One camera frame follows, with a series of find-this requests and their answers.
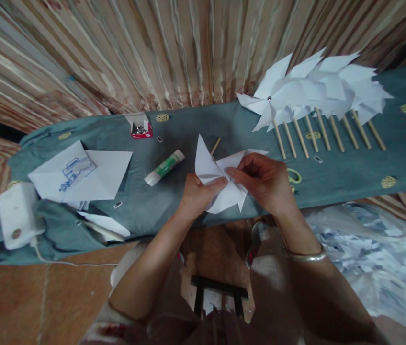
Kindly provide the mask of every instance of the forearm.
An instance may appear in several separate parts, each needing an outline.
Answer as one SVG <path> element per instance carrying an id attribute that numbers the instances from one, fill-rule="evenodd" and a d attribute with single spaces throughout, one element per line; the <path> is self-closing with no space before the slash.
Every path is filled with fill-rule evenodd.
<path id="1" fill-rule="evenodd" d="M 313 255 L 321 246 L 297 207 L 274 218 L 285 248 Z M 373 322 L 358 296 L 334 264 L 288 260 L 292 289 L 307 326 L 317 335 L 335 341 L 372 341 Z"/>
<path id="2" fill-rule="evenodd" d="M 115 287 L 109 297 L 114 309 L 134 320 L 150 314 L 192 223 L 179 210 L 171 216 Z"/>

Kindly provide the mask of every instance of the silver bracelet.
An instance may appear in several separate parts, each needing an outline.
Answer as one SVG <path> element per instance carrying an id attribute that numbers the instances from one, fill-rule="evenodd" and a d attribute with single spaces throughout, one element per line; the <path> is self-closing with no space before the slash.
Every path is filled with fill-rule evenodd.
<path id="1" fill-rule="evenodd" d="M 323 260 L 327 255 L 326 255 L 326 249 L 323 247 L 322 244 L 321 246 L 321 251 L 318 254 L 314 255 L 298 255 L 291 253 L 288 251 L 285 247 L 281 249 L 281 252 L 288 258 L 294 261 L 299 261 L 299 262 L 306 262 L 306 261 L 320 261 Z"/>

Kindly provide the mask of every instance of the table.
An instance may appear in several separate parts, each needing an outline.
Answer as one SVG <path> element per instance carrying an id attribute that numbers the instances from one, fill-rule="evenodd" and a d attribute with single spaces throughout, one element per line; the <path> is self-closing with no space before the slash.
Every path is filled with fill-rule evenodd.
<path id="1" fill-rule="evenodd" d="M 337 123 L 346 150 L 341 153 L 330 124 L 324 119 L 332 150 L 327 151 L 320 138 L 317 140 L 319 152 L 315 153 L 312 141 L 305 139 L 310 153 L 310 158 L 306 159 L 295 128 L 290 124 L 289 130 L 298 156 L 294 159 L 284 126 L 280 125 L 287 156 L 285 162 L 288 167 L 297 170 L 303 179 L 300 184 L 294 185 L 300 208 L 406 191 L 406 107 L 402 107 L 406 104 L 406 67 L 384 73 L 378 76 L 378 80 L 395 96 L 387 101 L 384 114 L 373 119 L 387 151 L 379 149 L 369 129 L 366 131 L 372 149 L 367 149 L 354 121 L 347 115 L 360 145 L 359 149 L 351 144 L 343 124 Z M 169 114 L 169 120 L 157 121 L 157 115 L 163 113 Z M 138 140 L 130 136 L 128 122 L 119 115 L 87 117 L 41 128 L 23 138 L 21 151 L 10 158 L 11 179 L 28 181 L 27 174 L 30 171 L 77 140 L 81 140 L 88 150 L 133 151 L 116 199 L 94 201 L 90 204 L 90 212 L 108 214 L 127 227 L 132 233 L 129 240 L 135 241 L 156 234 L 179 204 L 185 176 L 194 171 L 198 134 L 202 135 L 209 150 L 221 138 L 214 153 L 216 159 L 244 149 L 261 149 L 268 151 L 269 157 L 282 160 L 275 131 L 266 133 L 265 128 L 252 133 L 259 116 L 241 107 L 238 101 L 198 108 L 153 111 L 148 112 L 147 116 L 153 127 L 153 138 Z M 311 121 L 314 130 L 319 131 L 317 119 L 311 118 Z M 299 120 L 299 124 L 305 136 L 308 132 L 305 120 Z M 156 139 L 157 136 L 163 139 L 162 143 Z M 176 149 L 182 151 L 185 160 L 154 187 L 147 185 L 144 177 Z M 322 163 L 313 158 L 315 155 Z M 392 177 L 389 180 L 394 179 L 395 184 L 382 183 L 388 176 Z M 122 205 L 114 208 L 119 201 Z M 47 231 L 39 245 L 45 258 L 58 260 L 67 255 L 105 247 L 84 226 L 76 225 L 76 214 L 64 205 L 41 200 L 37 212 L 45 218 L 47 225 Z M 204 213 L 193 226 L 213 226 L 262 214 L 265 211 L 248 195 L 241 212 L 237 206 L 233 206 L 215 215 Z M 39 260 L 29 246 L 7 251 L 0 230 L 0 265 L 27 265 L 37 262 Z"/>

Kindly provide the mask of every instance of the white cable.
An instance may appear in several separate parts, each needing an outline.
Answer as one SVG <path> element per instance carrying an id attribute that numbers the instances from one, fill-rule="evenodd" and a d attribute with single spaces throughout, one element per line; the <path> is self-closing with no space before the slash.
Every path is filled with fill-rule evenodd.
<path id="1" fill-rule="evenodd" d="M 71 266 L 94 266 L 94 267 L 99 267 L 99 266 L 117 266 L 118 264 L 75 264 L 69 261 L 51 261 L 51 260 L 46 260 L 44 259 L 41 254 L 40 254 L 40 250 L 39 250 L 39 246 L 38 246 L 38 241 L 37 241 L 37 237 L 34 236 L 31 238 L 31 247 L 33 247 L 35 249 L 35 253 L 37 254 L 38 258 L 40 261 L 42 262 L 46 262 L 49 264 L 66 264 L 66 265 L 71 265 Z"/>

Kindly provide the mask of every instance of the wooden stick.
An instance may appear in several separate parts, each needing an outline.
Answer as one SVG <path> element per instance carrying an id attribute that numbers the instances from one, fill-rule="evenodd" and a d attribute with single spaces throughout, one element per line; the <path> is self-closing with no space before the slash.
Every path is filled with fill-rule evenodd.
<path id="1" fill-rule="evenodd" d="M 321 127 L 321 132 L 323 132 L 324 143 L 326 144 L 326 149 L 331 151 L 331 146 L 329 145 L 329 139 L 327 138 L 326 129 L 324 128 L 323 119 L 321 118 L 321 112 L 318 108 L 315 108 L 316 115 L 318 115 L 318 122 Z"/>
<path id="2" fill-rule="evenodd" d="M 284 121 L 284 127 L 286 128 L 286 134 L 288 136 L 289 146 L 291 147 L 293 156 L 294 156 L 294 158 L 297 158 L 297 155 L 295 154 L 295 147 L 294 147 L 293 139 L 291 138 L 291 133 L 289 132 L 289 127 L 288 127 L 288 124 L 286 121 Z"/>
<path id="3" fill-rule="evenodd" d="M 273 124 L 275 125 L 276 135 L 278 136 L 278 143 L 280 145 L 281 155 L 283 156 L 283 159 L 286 159 L 286 153 L 284 153 L 284 147 L 283 142 L 281 141 L 280 131 L 278 130 L 278 124 L 276 123 L 275 119 L 273 119 Z"/>
<path id="4" fill-rule="evenodd" d="M 312 137 L 313 147 L 315 148 L 315 152 L 318 152 L 318 146 L 316 145 L 315 132 L 313 131 L 312 124 L 310 123 L 308 115 L 305 115 L 305 118 L 307 119 L 308 130 L 310 131 L 310 135 Z"/>
<path id="5" fill-rule="evenodd" d="M 214 153 L 214 151 L 216 151 L 216 147 L 217 147 L 217 145 L 219 145 L 219 141 L 221 141 L 220 138 L 216 141 L 216 144 L 214 145 L 213 149 L 211 150 L 211 157 L 212 157 L 213 159 L 214 159 L 213 153 Z"/>
<path id="6" fill-rule="evenodd" d="M 341 152 L 345 152 L 345 149 L 343 147 L 342 140 L 340 139 L 340 134 L 338 133 L 337 126 L 334 121 L 333 115 L 329 116 L 329 120 L 331 120 L 332 131 L 334 132 L 334 135 L 336 136 L 338 148 L 340 149 Z"/>
<path id="7" fill-rule="evenodd" d="M 358 130 L 361 133 L 364 143 L 366 144 L 368 149 L 371 149 L 372 148 L 371 143 L 369 142 L 369 139 L 367 139 L 366 131 L 361 125 L 360 119 L 358 118 L 358 114 L 355 112 L 354 109 L 351 110 L 351 113 L 353 114 L 353 118 L 355 119 L 356 125 L 358 126 Z"/>
<path id="8" fill-rule="evenodd" d="M 350 136 L 351 142 L 353 143 L 355 149 L 359 149 L 358 142 L 356 141 L 355 135 L 353 134 L 353 131 L 351 130 L 350 124 L 348 123 L 347 117 L 345 114 L 343 115 L 343 123 L 345 125 L 345 128 L 347 129 L 348 135 Z"/>
<path id="9" fill-rule="evenodd" d="M 375 129 L 374 124 L 372 123 L 371 120 L 369 120 L 367 122 L 367 124 L 369 125 L 369 128 L 372 131 L 372 134 L 374 134 L 375 140 L 377 140 L 377 142 L 379 143 L 380 148 L 382 149 L 382 151 L 386 151 L 386 146 L 382 141 L 382 138 L 379 136 L 379 132 L 377 132 L 377 130 Z"/>
<path id="10" fill-rule="evenodd" d="M 294 124 L 295 124 L 295 130 L 297 131 L 297 135 L 299 136 L 300 144 L 302 145 L 302 149 L 304 150 L 305 156 L 307 158 L 310 158 L 308 155 L 307 147 L 305 146 L 304 143 L 304 138 L 302 137 L 302 132 L 300 131 L 299 124 L 297 123 L 297 119 L 294 119 Z"/>

